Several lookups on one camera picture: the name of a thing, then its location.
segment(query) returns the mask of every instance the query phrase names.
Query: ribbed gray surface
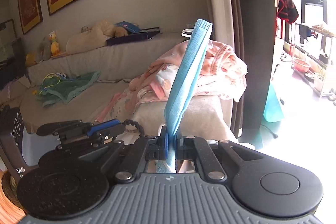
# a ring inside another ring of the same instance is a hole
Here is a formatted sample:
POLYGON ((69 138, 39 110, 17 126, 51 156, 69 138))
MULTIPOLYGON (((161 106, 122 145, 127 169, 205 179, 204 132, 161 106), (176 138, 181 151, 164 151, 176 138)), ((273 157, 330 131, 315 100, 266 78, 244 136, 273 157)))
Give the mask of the ribbed gray surface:
MULTIPOLYGON (((20 223, 51 224, 27 216, 20 223)), ((239 206, 222 185, 198 174, 142 174, 136 182, 117 185, 98 208, 64 224, 322 224, 314 216, 271 220, 239 206)))

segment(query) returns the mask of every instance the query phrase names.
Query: wall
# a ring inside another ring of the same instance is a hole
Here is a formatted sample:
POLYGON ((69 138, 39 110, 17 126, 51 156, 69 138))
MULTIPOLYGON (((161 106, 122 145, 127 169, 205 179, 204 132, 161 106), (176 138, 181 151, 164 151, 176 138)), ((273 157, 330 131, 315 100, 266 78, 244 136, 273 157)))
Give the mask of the wall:
POLYGON ((43 37, 56 30, 61 49, 81 27, 100 19, 138 23, 140 27, 160 26, 164 31, 180 32, 198 18, 208 19, 206 0, 78 0, 49 16, 47 0, 40 0, 43 22, 23 36, 17 0, 10 0, 19 37, 27 52, 35 51, 43 37))
MULTIPOLYGON (((0 0, 0 23, 11 19, 9 0, 0 0)), ((6 29, 0 31, 0 47, 14 40, 14 32, 11 23, 6 24, 6 29)))

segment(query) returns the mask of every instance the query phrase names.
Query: green towel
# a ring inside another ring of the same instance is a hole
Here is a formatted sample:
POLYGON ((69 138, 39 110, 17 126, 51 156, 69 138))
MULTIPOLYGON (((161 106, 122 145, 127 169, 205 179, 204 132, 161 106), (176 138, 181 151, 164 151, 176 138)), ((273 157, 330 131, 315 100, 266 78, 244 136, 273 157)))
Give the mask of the green towel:
POLYGON ((99 72, 90 72, 85 75, 80 75, 77 78, 64 79, 56 76, 45 78, 41 88, 53 85, 37 95, 37 99, 42 101, 43 106, 54 104, 60 100, 64 104, 70 102, 73 98, 79 95, 83 90, 86 90, 98 79, 99 72))

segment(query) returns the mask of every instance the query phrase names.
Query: yellow duck toy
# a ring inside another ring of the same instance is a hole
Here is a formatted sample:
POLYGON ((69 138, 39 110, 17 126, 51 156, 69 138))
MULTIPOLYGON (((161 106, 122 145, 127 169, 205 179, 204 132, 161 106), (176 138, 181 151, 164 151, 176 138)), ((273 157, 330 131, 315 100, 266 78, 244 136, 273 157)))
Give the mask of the yellow duck toy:
POLYGON ((58 42, 56 41, 56 32, 55 31, 52 31, 50 34, 49 34, 49 40, 51 41, 51 54, 53 57, 59 55, 59 44, 58 42))

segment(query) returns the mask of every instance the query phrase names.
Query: black cable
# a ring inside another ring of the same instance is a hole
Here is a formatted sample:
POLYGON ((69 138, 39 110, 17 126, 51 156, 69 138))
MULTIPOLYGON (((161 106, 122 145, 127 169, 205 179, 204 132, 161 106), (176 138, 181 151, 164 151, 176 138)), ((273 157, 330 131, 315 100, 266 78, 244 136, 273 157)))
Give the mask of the black cable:
POLYGON ((273 135, 273 138, 275 138, 275 139, 279 138, 279 135, 273 133, 272 130, 269 129, 269 128, 268 128, 267 126, 265 126, 264 124, 261 124, 260 126, 266 127, 266 128, 268 129, 268 131, 273 135))
POLYGON ((128 125, 132 125, 132 126, 135 126, 137 130, 139 130, 139 136, 140 137, 143 137, 145 136, 145 131, 143 130, 143 127, 138 123, 138 122, 135 122, 133 120, 125 120, 123 122, 124 125, 128 126, 128 125))

